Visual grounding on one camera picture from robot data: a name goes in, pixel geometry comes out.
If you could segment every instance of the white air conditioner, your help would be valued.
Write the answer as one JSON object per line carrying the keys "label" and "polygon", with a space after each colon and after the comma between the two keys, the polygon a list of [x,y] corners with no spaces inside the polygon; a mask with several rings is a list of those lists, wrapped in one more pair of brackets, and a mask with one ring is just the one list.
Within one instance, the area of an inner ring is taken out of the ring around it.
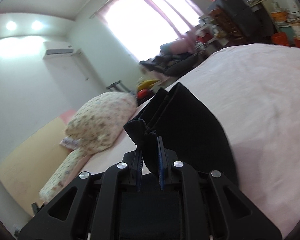
{"label": "white air conditioner", "polygon": [[43,59],[53,57],[69,57],[73,55],[74,49],[65,41],[45,41],[40,50]]}

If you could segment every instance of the white bed sheet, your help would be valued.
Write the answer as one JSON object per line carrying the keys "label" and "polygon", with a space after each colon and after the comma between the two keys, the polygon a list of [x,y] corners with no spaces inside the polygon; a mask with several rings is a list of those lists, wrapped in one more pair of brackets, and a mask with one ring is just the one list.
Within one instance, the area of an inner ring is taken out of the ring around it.
{"label": "white bed sheet", "polygon": [[[219,119],[240,189],[286,237],[300,220],[300,49],[225,48],[179,82]],[[93,156],[82,170],[103,172],[135,148],[123,131],[113,147]]]}

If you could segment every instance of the orange bucket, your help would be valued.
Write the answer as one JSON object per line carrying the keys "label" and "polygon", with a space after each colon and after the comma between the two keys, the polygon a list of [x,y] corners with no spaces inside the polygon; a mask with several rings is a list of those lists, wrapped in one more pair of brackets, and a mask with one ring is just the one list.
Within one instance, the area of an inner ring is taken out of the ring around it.
{"label": "orange bucket", "polygon": [[275,33],[274,35],[272,35],[271,41],[277,45],[284,45],[288,47],[290,46],[288,36],[284,32]]}

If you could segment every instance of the recessed light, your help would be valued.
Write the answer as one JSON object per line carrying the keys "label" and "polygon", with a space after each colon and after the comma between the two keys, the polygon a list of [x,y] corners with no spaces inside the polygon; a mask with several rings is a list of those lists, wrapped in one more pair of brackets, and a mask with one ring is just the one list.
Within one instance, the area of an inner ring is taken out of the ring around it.
{"label": "recessed light", "polygon": [[10,21],[7,23],[6,28],[9,31],[14,31],[17,28],[17,24],[15,22]]}
{"label": "recessed light", "polygon": [[31,28],[34,30],[41,30],[43,28],[43,24],[39,21],[34,21],[33,24],[31,25]]}

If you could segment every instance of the triangular cutout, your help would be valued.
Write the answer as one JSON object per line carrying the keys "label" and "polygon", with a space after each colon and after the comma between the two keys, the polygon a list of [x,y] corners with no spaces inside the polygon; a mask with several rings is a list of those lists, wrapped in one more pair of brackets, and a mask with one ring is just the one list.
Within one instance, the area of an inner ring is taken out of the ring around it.
{"label": "triangular cutout", "polygon": [[48,211],[51,217],[65,221],[68,217],[72,202],[77,194],[77,188],[69,189]]}
{"label": "triangular cutout", "polygon": [[249,208],[247,208],[245,204],[240,201],[240,199],[231,191],[231,189],[229,189],[229,187],[224,187],[223,191],[226,195],[234,218],[240,219],[251,214]]}

